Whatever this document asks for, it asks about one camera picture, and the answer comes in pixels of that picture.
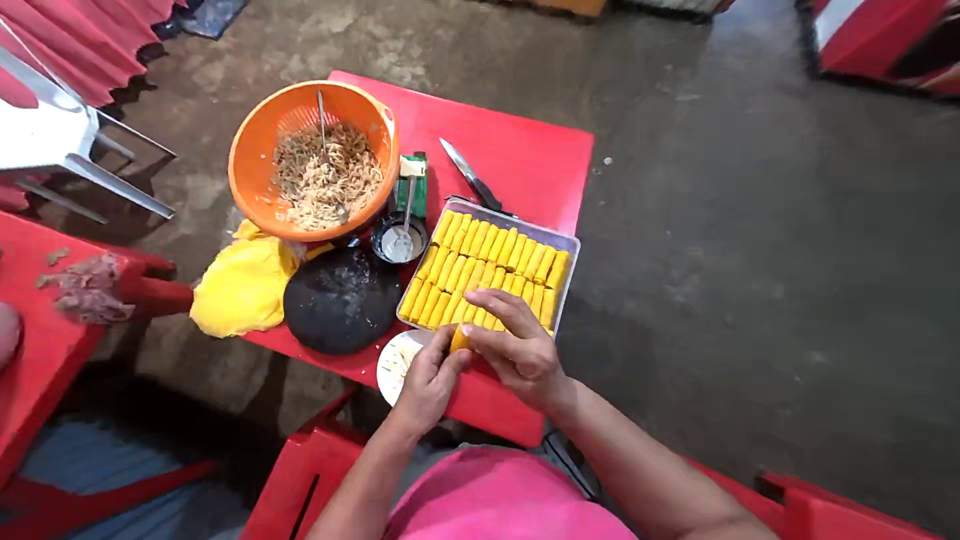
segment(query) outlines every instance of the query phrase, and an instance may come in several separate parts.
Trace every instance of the concrete floor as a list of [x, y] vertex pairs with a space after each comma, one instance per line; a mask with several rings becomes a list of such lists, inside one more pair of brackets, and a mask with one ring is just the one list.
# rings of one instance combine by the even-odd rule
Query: concrete floor
[[[253, 2], [220, 41], [166, 42], [158, 88], [123, 108], [180, 153], [153, 180], [176, 219], [121, 209], [97, 235], [196, 280], [239, 219], [235, 129], [334, 68], [596, 133], [567, 371], [737, 479], [796, 474], [960, 534], [960, 111], [811, 80], [801, 37], [787, 0], [738, 0], [709, 26], [465, 0]], [[338, 384], [185, 317], [154, 321], [138, 369], [283, 432]]]

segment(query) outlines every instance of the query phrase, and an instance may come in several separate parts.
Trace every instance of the knife handle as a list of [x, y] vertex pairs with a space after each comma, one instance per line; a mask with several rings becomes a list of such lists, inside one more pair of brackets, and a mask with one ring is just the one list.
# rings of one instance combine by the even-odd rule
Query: knife handle
[[493, 196], [493, 192], [490, 191], [490, 188], [483, 183], [482, 180], [475, 179], [470, 182], [470, 187], [473, 188], [473, 192], [477, 194], [477, 197], [480, 197], [480, 201], [483, 203], [483, 206], [491, 209], [495, 212], [503, 210], [503, 205], [500, 201], [496, 200], [496, 197]]

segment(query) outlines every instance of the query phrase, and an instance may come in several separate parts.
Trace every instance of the person's left hand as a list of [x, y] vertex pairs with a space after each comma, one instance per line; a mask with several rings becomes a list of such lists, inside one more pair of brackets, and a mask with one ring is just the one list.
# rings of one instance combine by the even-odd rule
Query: person's left hand
[[467, 349], [449, 356], [446, 354], [456, 329], [457, 325], [439, 327], [433, 340], [414, 356], [403, 380], [400, 397], [390, 413], [404, 430], [417, 438], [440, 422], [457, 384], [457, 376], [470, 362]]

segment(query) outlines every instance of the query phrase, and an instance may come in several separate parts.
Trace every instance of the person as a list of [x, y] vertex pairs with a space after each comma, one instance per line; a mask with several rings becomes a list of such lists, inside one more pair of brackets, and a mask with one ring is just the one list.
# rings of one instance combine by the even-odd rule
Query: person
[[[470, 347], [573, 441], [646, 534], [654, 540], [776, 538], [723, 489], [568, 377], [553, 339], [523, 300], [499, 290], [466, 297], [510, 331], [464, 325]], [[468, 350], [445, 354], [455, 326], [438, 329], [415, 356], [396, 406], [307, 538], [636, 538], [559, 470], [519, 450], [458, 450], [428, 469], [391, 509], [418, 440], [440, 421], [470, 362]]]

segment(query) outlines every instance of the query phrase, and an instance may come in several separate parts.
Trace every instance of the baking tray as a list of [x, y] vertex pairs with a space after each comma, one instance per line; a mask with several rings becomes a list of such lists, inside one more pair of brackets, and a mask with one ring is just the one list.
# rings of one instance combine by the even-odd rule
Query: baking tray
[[[557, 332], [557, 329], [560, 327], [560, 318], [564, 314], [564, 304], [566, 303], [566, 292], [570, 290], [570, 280], [573, 279], [573, 270], [577, 266], [577, 257], [580, 255], [580, 239], [576, 236], [567, 236], [566, 234], [560, 234], [556, 231], [551, 231], [540, 225], [535, 225], [523, 221], [522, 219], [517, 219], [509, 215], [504, 215], [499, 212], [495, 212], [491, 209], [485, 209], [483, 207], [474, 205], [470, 201], [466, 201], [460, 198], [449, 198], [446, 200], [446, 205], [444, 205], [444, 211], [453, 210], [461, 213], [468, 213], [474, 219], [482, 219], [484, 221], [489, 221], [492, 225], [499, 227], [500, 229], [510, 229], [511, 227], [516, 227], [517, 234], [526, 234], [528, 237], [537, 240], [537, 242], [551, 246], [557, 251], [566, 251], [570, 253], [570, 263], [566, 270], [566, 277], [564, 277], [564, 283], [561, 286], [560, 290], [557, 291], [557, 315], [553, 318], [553, 325], [550, 330], [554, 333]], [[434, 241], [434, 234], [437, 233], [437, 228], [434, 227], [433, 233], [430, 234], [430, 242]], [[417, 271], [414, 272], [414, 275], [420, 271], [420, 267], [423, 265], [423, 256], [420, 257], [420, 261], [417, 263]], [[427, 327], [422, 327], [421, 325], [405, 321], [400, 318], [400, 306], [403, 305], [403, 300], [407, 297], [407, 293], [410, 292], [410, 283], [407, 283], [407, 289], [403, 291], [403, 298], [400, 299], [400, 303], [396, 305], [396, 318], [400, 320], [401, 323], [411, 326], [414, 328], [419, 328], [421, 330], [430, 331]]]

